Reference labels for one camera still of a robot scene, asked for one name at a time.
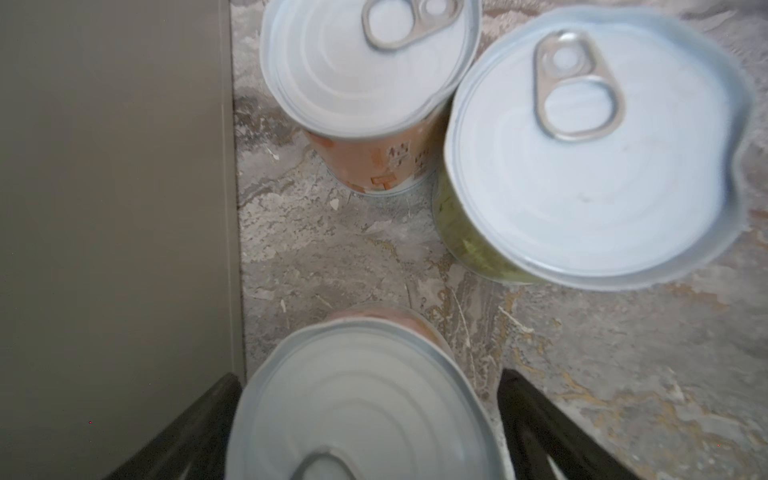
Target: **can label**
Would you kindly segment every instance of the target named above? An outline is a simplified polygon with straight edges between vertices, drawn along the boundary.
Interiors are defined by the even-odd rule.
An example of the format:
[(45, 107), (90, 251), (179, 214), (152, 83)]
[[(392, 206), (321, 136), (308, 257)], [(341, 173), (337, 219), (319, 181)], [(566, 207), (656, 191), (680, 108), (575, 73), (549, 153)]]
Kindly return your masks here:
[(448, 104), (408, 130), (390, 137), (344, 141), (305, 132), (341, 183), (361, 194), (396, 194), (432, 173), (442, 158)]
[(467, 269), (501, 283), (541, 282), (497, 252), (472, 226), (451, 186), (445, 168), (438, 171), (432, 215), (442, 242)]

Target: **can rim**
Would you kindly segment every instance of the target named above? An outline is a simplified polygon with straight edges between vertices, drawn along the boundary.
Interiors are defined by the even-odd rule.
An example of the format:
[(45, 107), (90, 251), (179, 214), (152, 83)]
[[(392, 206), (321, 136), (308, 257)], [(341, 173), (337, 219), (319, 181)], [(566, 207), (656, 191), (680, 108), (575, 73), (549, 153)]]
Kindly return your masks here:
[[(499, 243), (488, 234), (489, 230), (485, 225), (476, 219), (478, 214), (472, 209), (468, 202), (469, 195), (461, 182), (460, 175), (455, 169), (460, 157), (457, 145), (457, 130), (468, 103), (472, 99), (472, 94), (478, 83), (503, 58), (506, 51), (513, 48), (516, 40), (524, 37), (530, 32), (535, 31), (542, 25), (556, 19), (579, 17), (581, 20), (588, 19), (595, 23), (621, 22), (627, 18), (640, 19), (643, 22), (653, 22), (673, 31), (676, 36), (684, 39), (691, 45), (692, 49), (700, 51), (702, 55), (708, 56), (710, 62), (716, 62), (727, 68), (723, 76), (728, 76), (733, 84), (738, 85), (741, 95), (745, 99), (745, 111), (743, 112), (743, 122), (737, 132), (730, 136), (727, 142), (726, 155), (728, 156), (728, 166), (725, 172), (727, 184), (727, 198), (721, 211), (710, 229), (692, 246), (678, 256), (660, 263), (645, 270), (639, 270), (633, 273), (622, 273), (612, 276), (584, 276), (570, 274), (564, 271), (552, 270), (540, 266), (522, 255), (512, 254), (509, 251), (502, 251)], [(746, 180), (741, 169), (743, 153), (749, 146), (749, 132), (754, 124), (755, 91), (749, 79), (743, 72), (741, 65), (732, 56), (727, 54), (722, 47), (715, 41), (703, 36), (688, 25), (678, 22), (673, 18), (667, 18), (648, 7), (621, 7), (606, 8), (597, 6), (574, 6), (558, 8), (555, 11), (537, 17), (527, 24), (516, 28), (514, 31), (503, 35), (486, 50), (480, 59), (476, 61), (470, 72), (465, 76), (464, 81), (459, 85), (454, 98), (453, 109), (449, 120), (448, 130), (445, 134), (444, 158), (445, 169), (448, 172), (449, 179), (456, 192), (456, 200), (464, 210), (467, 218), (478, 233), (494, 247), (507, 260), (520, 266), (523, 270), (539, 276), (542, 279), (559, 283), (564, 286), (584, 290), (596, 291), (622, 291), (637, 290), (648, 288), (656, 283), (664, 283), (676, 280), (690, 271), (714, 261), (735, 241), (741, 232), (748, 227), (746, 215)]]
[(270, 37), (272, 34), (273, 25), (275, 24), (274, 18), (277, 16), (277, 12), (280, 6), (284, 2), (288, 2), (288, 1), (289, 0), (272, 0), (266, 5), (264, 9), (264, 16), (261, 23), (261, 32), (260, 32), (260, 39), (262, 43), (261, 43), (261, 46), (259, 47), (259, 63), (261, 66), (262, 76), (264, 78), (264, 81), (266, 82), (266, 86), (270, 89), (270, 92), (272, 92), (272, 95), (275, 97), (275, 100), (277, 101), (278, 105), (291, 118), (291, 120), (295, 121), (297, 124), (299, 124), (301, 128), (303, 128), (304, 130), (307, 130), (308, 132), (319, 135), (320, 137), (329, 138), (331, 140), (338, 140), (338, 141), (378, 140), (381, 138), (386, 138), (392, 135), (400, 134), (410, 129), (414, 125), (418, 124), (419, 122), (423, 121), (434, 110), (436, 110), (437, 108), (440, 108), (441, 103), (447, 101), (451, 97), (451, 95), (453, 95), (456, 88), (461, 84), (467, 71), (472, 66), (473, 64), (472, 60), (475, 57), (475, 53), (477, 52), (478, 45), (480, 45), (480, 37), (482, 34), (482, 29), (480, 25), (482, 22), (482, 3), (479, 0), (466, 0), (466, 2), (469, 3), (470, 5), (465, 5), (464, 9), (470, 12), (470, 15), (474, 15), (477, 25), (475, 25), (475, 27), (470, 31), (470, 35), (474, 37), (472, 41), (469, 42), (469, 45), (471, 45), (472, 47), (468, 48), (467, 52), (465, 52), (466, 60), (464, 61), (462, 68), (457, 72), (455, 78), (451, 83), (447, 84), (441, 90), (438, 90), (437, 92), (432, 94), (424, 104), (422, 104), (416, 110), (414, 110), (413, 113), (401, 124), (397, 124), (382, 132), (374, 133), (374, 134), (345, 135), (341, 131), (332, 130), (332, 129), (324, 131), (320, 128), (317, 128), (317, 125), (308, 125), (302, 118), (299, 118), (297, 115), (295, 115), (295, 112), (290, 107), (290, 102), (287, 100), (288, 96), (280, 86), (280, 83), (272, 75), (270, 75), (268, 69), (265, 68), (265, 66), (270, 63), (270, 56), (272, 55), (271, 52), (269, 51), (270, 49), (268, 48), (268, 46), (270, 44)]
[[(386, 322), (393, 322), (397, 325), (402, 325), (401, 323), (398, 323), (397, 320), (390, 320), (390, 319), (384, 319), (380, 316), (366, 316), (365, 309), (376, 309), (376, 308), (385, 308), (385, 309), (391, 309), (391, 310), (399, 310), (401, 313), (408, 313), (411, 314), (417, 319), (424, 328), (429, 330), (429, 332), (435, 337), (435, 341), (432, 341), (430, 338), (426, 337), (427, 340), (430, 340), (433, 344), (436, 344), (440, 350), (445, 352), (451, 359), (454, 361), (456, 358), (453, 356), (453, 351), (451, 350), (451, 346), (448, 344), (448, 340), (445, 339), (445, 337), (437, 330), (437, 327), (432, 325), (432, 322), (426, 319), (425, 316), (423, 316), (421, 313), (415, 311), (413, 308), (399, 305), (398, 303), (389, 302), (387, 300), (370, 300), (368, 302), (361, 302), (356, 303), (355, 305), (350, 306), (349, 308), (346, 308), (344, 310), (340, 310), (339, 312), (334, 312), (329, 315), (329, 318), (332, 316), (333, 318), (330, 320), (326, 320), (328, 322), (336, 321), (336, 320), (343, 320), (343, 319), (372, 319), (376, 321), (386, 321)], [(343, 313), (348, 313), (349, 316), (336, 316)]]
[[(435, 360), (437, 360), (445, 369), (446, 375), (457, 380), (455, 382), (456, 393), (467, 399), (467, 404), (472, 410), (472, 418), (476, 421), (475, 424), (477, 425), (482, 436), (488, 440), (487, 456), (488, 463), (492, 464), (492, 471), (497, 471), (503, 475), (504, 462), (502, 460), (502, 451), (493, 433), (491, 420), (488, 417), (488, 413), (480, 403), (477, 395), (475, 394), (475, 391), (472, 388), (472, 384), (469, 382), (462, 369), (459, 368), (455, 360), (443, 352), (436, 344), (430, 342), (418, 333), (415, 333), (410, 329), (405, 328), (404, 326), (398, 325), (397, 323), (365, 317), (350, 317), (316, 323), (291, 333), (277, 344), (274, 350), (268, 355), (261, 366), (252, 375), (251, 379), (248, 381), (248, 385), (246, 385), (245, 389), (243, 389), (243, 394), (240, 397), (240, 401), (237, 404), (237, 410), (235, 412), (232, 432), (230, 433), (230, 441), (229, 445), (227, 446), (227, 478), (233, 478), (234, 480), (245, 480), (245, 478), (247, 478), (247, 469), (245, 467), (244, 458), (241, 455), (242, 450), (247, 446), (247, 439), (250, 435), (250, 426), (247, 424), (247, 419), (251, 417), (251, 413), (254, 411), (254, 406), (259, 403), (259, 399), (263, 394), (263, 389), (256, 389), (253, 380), (257, 379), (259, 375), (265, 375), (266, 372), (265, 378), (261, 381), (261, 386), (266, 385), (272, 379), (274, 373), (282, 365), (283, 360), (286, 358), (286, 353), (283, 352), (283, 350), (288, 349), (290, 352), (296, 347), (303, 345), (305, 342), (311, 341), (311, 338), (319, 333), (324, 333), (332, 329), (356, 327), (367, 327), (379, 329), (385, 333), (393, 333), (403, 338), (414, 348), (421, 350), (426, 355), (436, 357)], [(301, 337), (307, 338), (305, 338), (304, 341), (299, 340), (301, 343), (297, 345), (291, 345), (291, 343), (295, 343), (297, 339)]]

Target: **can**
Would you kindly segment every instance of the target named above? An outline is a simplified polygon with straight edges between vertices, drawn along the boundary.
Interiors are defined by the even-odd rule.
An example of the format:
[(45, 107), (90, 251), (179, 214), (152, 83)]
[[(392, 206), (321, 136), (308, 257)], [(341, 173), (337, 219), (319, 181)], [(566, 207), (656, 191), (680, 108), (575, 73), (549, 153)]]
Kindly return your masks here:
[(445, 248), (467, 270), (489, 280), (509, 285), (537, 283), (541, 279), (510, 262), (472, 226), (455, 192), (445, 168), (438, 169), (432, 194), (432, 217)]
[(428, 3), (272, 0), (265, 9), (266, 85), (355, 192), (403, 192), (442, 157), (450, 97), (475, 55), (482, 7)]
[(275, 348), (240, 397), (227, 480), (504, 478), (488, 417), (452, 358), (369, 313)]
[(330, 314), (326, 321), (341, 319), (376, 319), (397, 323), (403, 328), (423, 336), (446, 355), (453, 358), (453, 352), (445, 338), (421, 314), (415, 310), (388, 302), (366, 302), (352, 306), (346, 310)]
[(438, 231), (502, 282), (516, 267), (586, 290), (675, 280), (746, 227), (753, 105), (736, 61), (673, 19), (549, 12), (498, 39), (457, 90)]

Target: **orange can label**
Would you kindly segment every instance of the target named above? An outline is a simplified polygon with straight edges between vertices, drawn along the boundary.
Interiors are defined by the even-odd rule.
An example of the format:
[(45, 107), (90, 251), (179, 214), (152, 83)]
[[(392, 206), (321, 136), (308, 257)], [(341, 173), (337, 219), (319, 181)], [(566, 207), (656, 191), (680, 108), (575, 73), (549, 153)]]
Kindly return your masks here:
[(435, 170), (449, 112), (447, 104), (441, 105), (408, 130), (375, 140), (344, 141), (305, 133), (341, 183), (361, 194), (394, 194)]

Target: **can side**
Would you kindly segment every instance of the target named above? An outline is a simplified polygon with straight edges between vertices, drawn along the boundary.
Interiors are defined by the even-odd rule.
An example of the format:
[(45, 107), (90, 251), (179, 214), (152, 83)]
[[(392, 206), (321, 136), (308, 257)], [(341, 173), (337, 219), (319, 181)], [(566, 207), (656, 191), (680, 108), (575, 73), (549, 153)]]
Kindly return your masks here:
[(390, 137), (346, 141), (305, 131), (336, 179), (368, 195), (401, 193), (427, 178), (442, 158), (449, 102), (408, 130)]
[(473, 273), (507, 284), (543, 281), (507, 260), (475, 229), (442, 167), (432, 198), (432, 215), (445, 248)]
[(424, 316), (415, 310), (396, 305), (394, 303), (360, 303), (358, 305), (351, 306), (346, 310), (331, 313), (326, 317), (325, 321), (330, 322), (332, 320), (365, 318), (386, 320), (388, 322), (397, 323), (398, 325), (423, 336), (435, 344), (435, 346), (440, 348), (440, 350), (442, 350), (446, 355), (454, 358), (451, 347), (448, 345), (448, 342), (445, 341), (445, 337), (443, 337), (442, 334), (426, 318), (424, 318)]

